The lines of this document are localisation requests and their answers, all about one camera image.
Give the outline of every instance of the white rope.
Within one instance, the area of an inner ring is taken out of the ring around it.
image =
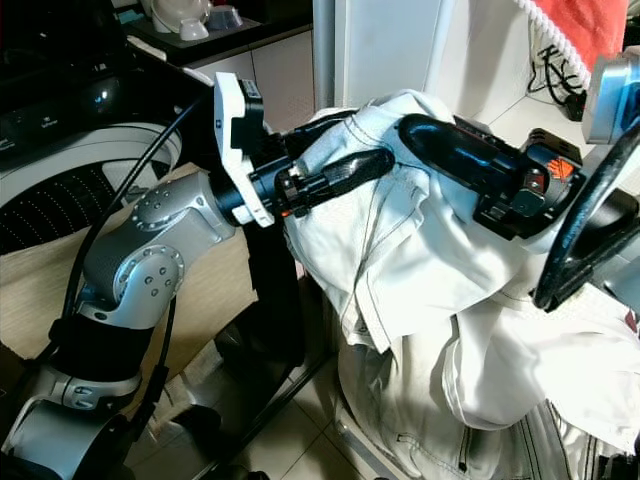
[[[585,89],[589,88],[589,82],[591,81],[591,72],[587,68],[587,65],[582,60],[582,57],[576,50],[576,47],[569,41],[562,31],[557,27],[555,23],[547,16],[542,9],[535,4],[533,0],[513,0],[522,8],[536,28],[543,32],[553,45],[560,51],[560,53],[567,60],[569,66],[573,69],[574,73],[578,76],[580,83]]]

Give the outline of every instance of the white cloth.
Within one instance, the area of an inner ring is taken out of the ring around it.
[[[457,315],[442,377],[449,407],[466,425],[495,430],[549,399],[567,422],[633,452],[640,340],[628,311],[587,284],[546,314],[507,286]]]
[[[476,195],[425,167],[398,138],[408,113],[452,121],[444,105],[400,92],[326,132],[301,157],[310,172],[349,153],[386,147],[393,171],[377,182],[288,217],[290,245],[338,311],[350,344],[383,352],[396,338],[492,295],[525,251],[471,221]]]
[[[624,307],[587,288],[552,315],[535,310],[527,293],[544,258],[471,220],[476,195],[399,140],[394,126],[409,113],[452,120],[439,101],[412,91],[364,107],[326,132],[300,166],[315,172],[386,147],[393,171],[286,219],[294,256],[340,317],[349,345],[340,377],[356,419],[425,478],[461,475],[464,425],[483,430],[473,478],[535,478],[536,469],[566,476],[562,448],[547,440],[559,434],[545,399],[582,443],[586,431],[632,451],[640,345],[621,322]],[[535,467],[523,422],[538,437]]]

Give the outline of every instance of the white mounting plate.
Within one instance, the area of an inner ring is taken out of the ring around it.
[[[218,151],[222,166],[245,203],[244,207],[235,208],[233,214],[241,224],[254,219],[261,227],[268,227],[273,225],[274,219],[273,215],[264,208],[249,180],[248,173],[253,170],[253,167],[249,162],[243,162],[241,149],[231,147],[232,119],[242,118],[244,115],[244,94],[236,75],[217,72],[214,76],[214,128]]]

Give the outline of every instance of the silver robotic arm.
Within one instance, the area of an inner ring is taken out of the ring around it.
[[[373,150],[299,176],[296,157],[343,114],[286,137],[270,136],[273,157],[254,168],[248,154],[257,153],[268,136],[255,85],[217,74],[214,97],[216,139],[230,181],[217,184],[216,195],[202,171],[159,185],[125,222],[94,242],[75,313],[60,322],[58,349],[39,367],[2,445],[4,454],[46,467],[62,480],[102,478],[122,463],[153,412],[166,381],[164,365],[151,377],[141,414],[131,422],[118,415],[140,388],[153,330],[197,258],[231,238],[239,225],[268,226],[279,215],[303,215],[393,166],[388,151]]]

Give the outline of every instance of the white cabinet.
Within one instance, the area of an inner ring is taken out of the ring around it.
[[[235,73],[238,78],[244,78],[248,80],[255,80],[253,75],[253,62],[251,61],[251,53],[244,52],[233,57],[225,58],[217,62],[203,65],[196,68],[197,71],[204,73],[207,77],[213,80],[213,75],[216,72],[231,72]]]
[[[313,115],[311,38],[304,32],[251,52],[265,120],[275,131],[297,127]]]

